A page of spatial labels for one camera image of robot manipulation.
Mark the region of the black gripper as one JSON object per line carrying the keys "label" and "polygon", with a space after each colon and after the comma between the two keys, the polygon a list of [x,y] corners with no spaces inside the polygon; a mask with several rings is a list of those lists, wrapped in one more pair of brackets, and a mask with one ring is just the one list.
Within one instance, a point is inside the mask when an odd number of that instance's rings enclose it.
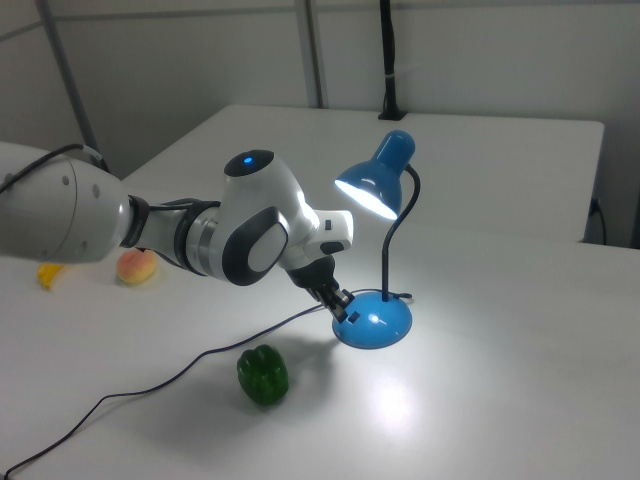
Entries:
{"label": "black gripper", "polygon": [[289,269],[286,273],[295,286],[306,290],[316,301],[327,306],[336,322],[343,322],[348,316],[346,308],[355,296],[349,290],[340,288],[334,271],[335,260],[329,255],[305,267]]}

